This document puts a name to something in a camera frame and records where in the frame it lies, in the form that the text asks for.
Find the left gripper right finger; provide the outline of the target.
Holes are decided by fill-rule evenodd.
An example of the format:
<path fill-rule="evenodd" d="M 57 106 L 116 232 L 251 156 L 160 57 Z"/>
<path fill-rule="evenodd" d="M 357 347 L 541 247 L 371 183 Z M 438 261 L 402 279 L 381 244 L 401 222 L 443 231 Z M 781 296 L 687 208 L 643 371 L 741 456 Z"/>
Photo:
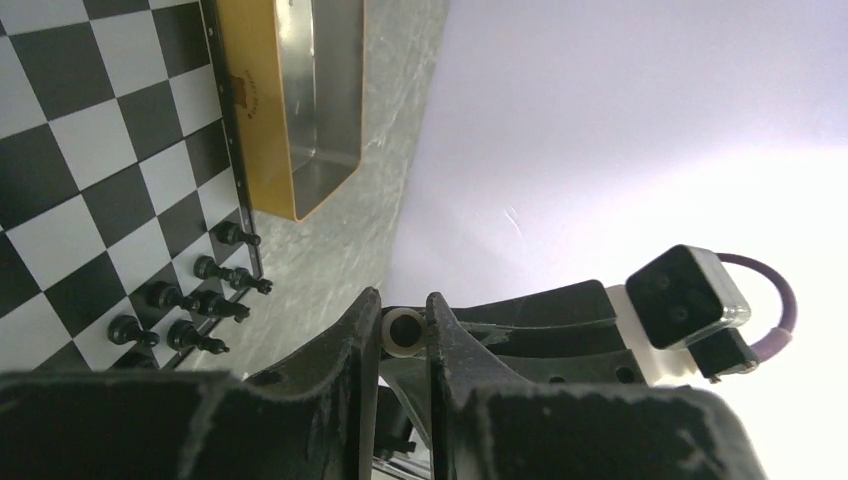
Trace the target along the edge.
<path fill-rule="evenodd" d="M 738 417 L 691 387 L 541 384 L 426 303 L 436 479 L 762 479 Z"/>

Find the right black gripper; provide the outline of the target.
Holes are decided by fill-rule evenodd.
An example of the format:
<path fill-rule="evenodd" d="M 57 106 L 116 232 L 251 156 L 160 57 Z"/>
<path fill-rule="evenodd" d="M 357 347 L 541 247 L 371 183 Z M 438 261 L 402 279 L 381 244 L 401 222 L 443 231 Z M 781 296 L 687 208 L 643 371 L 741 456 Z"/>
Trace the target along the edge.
<path fill-rule="evenodd" d="M 456 307 L 475 340 L 522 377 L 537 383 L 641 384 L 607 289 L 589 280 L 494 303 Z M 424 348 L 408 358 L 383 352 L 386 382 L 378 388 L 377 455 L 387 460 L 426 443 Z"/>

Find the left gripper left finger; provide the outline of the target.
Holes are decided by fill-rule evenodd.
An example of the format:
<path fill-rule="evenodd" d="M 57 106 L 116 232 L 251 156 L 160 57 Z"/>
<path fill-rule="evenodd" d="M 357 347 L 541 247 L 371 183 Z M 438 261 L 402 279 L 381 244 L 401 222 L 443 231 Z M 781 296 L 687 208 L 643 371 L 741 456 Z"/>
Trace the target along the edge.
<path fill-rule="evenodd" d="M 366 479 L 381 298 L 239 379 L 225 371 L 9 373 L 5 479 Z"/>

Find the white chess piece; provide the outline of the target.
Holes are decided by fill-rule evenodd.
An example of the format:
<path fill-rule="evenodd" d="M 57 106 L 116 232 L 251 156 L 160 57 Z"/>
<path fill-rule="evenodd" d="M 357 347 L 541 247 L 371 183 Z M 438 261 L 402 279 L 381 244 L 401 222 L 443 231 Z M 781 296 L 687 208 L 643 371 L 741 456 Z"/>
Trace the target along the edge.
<path fill-rule="evenodd" d="M 389 308 L 380 323 L 383 350 L 395 358 L 412 357 L 424 348 L 426 330 L 427 322 L 418 310 Z"/>

